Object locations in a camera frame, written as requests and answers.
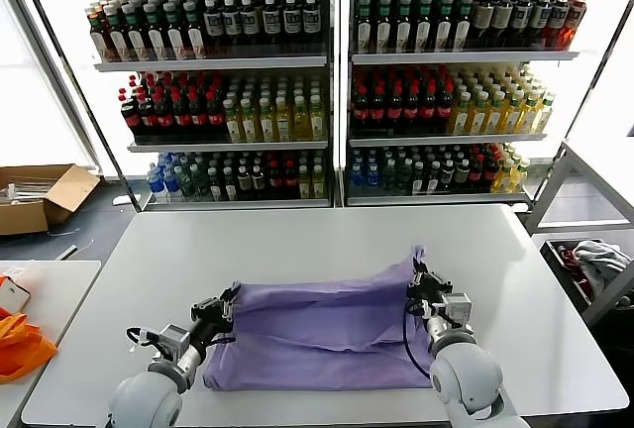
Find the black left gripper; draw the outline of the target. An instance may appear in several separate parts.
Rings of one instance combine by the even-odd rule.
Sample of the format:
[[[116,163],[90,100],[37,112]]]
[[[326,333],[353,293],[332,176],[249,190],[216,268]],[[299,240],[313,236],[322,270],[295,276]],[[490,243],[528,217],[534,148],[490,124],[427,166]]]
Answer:
[[[223,291],[223,299],[210,297],[191,307],[190,344],[196,349],[234,341],[233,312],[242,285],[233,282]]]

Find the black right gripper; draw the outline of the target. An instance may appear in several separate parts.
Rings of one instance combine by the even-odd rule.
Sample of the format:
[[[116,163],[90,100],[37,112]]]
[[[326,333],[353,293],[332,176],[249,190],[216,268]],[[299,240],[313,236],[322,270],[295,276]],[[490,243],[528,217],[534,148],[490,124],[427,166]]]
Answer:
[[[412,264],[413,278],[406,290],[405,312],[428,320],[440,314],[442,295],[452,292],[452,284],[439,274],[427,271],[423,261],[414,259]]]

